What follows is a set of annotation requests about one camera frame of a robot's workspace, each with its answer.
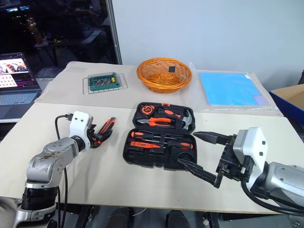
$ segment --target laptop keyboard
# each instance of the laptop keyboard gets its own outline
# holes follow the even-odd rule
[[[0,95],[0,105],[30,104],[37,93]]]

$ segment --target cardboard box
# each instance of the cardboard box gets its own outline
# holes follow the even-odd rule
[[[304,84],[269,92],[281,112],[304,125]]]

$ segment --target woven basket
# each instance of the woven basket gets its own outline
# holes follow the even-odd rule
[[[138,78],[152,91],[166,94],[185,87],[192,78],[189,67],[173,58],[151,58],[137,68]]]

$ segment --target metal pole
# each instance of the metal pole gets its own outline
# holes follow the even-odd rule
[[[114,43],[114,49],[115,49],[115,54],[116,54],[116,58],[117,58],[117,63],[122,65],[123,62],[122,62],[122,56],[120,55],[119,42],[118,42],[118,36],[117,36],[117,30],[116,30],[112,0],[105,0],[105,3],[106,3],[106,9],[108,11],[108,17],[109,17],[109,20],[110,20],[110,27],[111,27],[111,33],[112,33],[112,39],[113,39],[113,43]]]

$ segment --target black tool case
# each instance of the black tool case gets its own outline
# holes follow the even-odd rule
[[[182,121],[182,118],[183,116],[188,117],[189,114],[191,115],[192,121],[188,129],[183,129],[185,122]],[[173,122],[157,122],[157,124],[170,126],[149,126],[148,123],[138,122],[139,120],[149,120],[150,118],[169,118],[173,119]],[[194,136],[191,135],[191,132],[195,129],[195,118],[191,108],[160,103],[140,103],[133,117],[133,124],[135,128],[128,133],[123,149],[123,158],[127,163],[144,167],[164,167],[164,169],[168,170],[184,170],[177,162],[177,158],[197,163],[196,142]],[[134,136],[134,132],[153,134],[154,138],[148,140],[157,142],[134,138],[132,137],[132,135]],[[161,146],[161,148],[142,148],[131,145],[132,142],[156,144]],[[187,143],[186,145],[189,144],[188,148],[178,148],[174,146],[176,143],[182,142]]]

